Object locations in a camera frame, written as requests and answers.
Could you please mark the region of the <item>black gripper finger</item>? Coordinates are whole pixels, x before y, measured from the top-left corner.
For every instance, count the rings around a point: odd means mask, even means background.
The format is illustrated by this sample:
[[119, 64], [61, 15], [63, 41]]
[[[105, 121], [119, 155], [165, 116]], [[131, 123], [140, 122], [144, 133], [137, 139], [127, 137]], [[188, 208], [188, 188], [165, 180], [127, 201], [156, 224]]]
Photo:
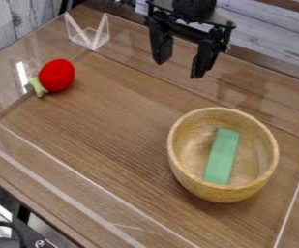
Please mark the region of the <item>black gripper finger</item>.
[[169, 27], [156, 21], [149, 20], [149, 47], [152, 59], [157, 64], [163, 64], [172, 56], [173, 38]]
[[220, 52], [220, 45], [212, 39], [204, 38], [197, 44], [197, 53], [192, 59], [191, 78], [201, 78], [212, 69]]

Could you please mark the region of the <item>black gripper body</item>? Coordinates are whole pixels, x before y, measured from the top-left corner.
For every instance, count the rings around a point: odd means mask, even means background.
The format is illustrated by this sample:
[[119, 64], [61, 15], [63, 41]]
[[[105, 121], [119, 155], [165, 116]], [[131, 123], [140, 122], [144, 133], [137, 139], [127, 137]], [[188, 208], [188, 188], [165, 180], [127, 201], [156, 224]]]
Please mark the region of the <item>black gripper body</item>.
[[168, 40], [173, 34], [197, 42], [204, 37], [227, 45], [235, 23], [216, 11], [217, 0], [147, 0], [149, 35]]

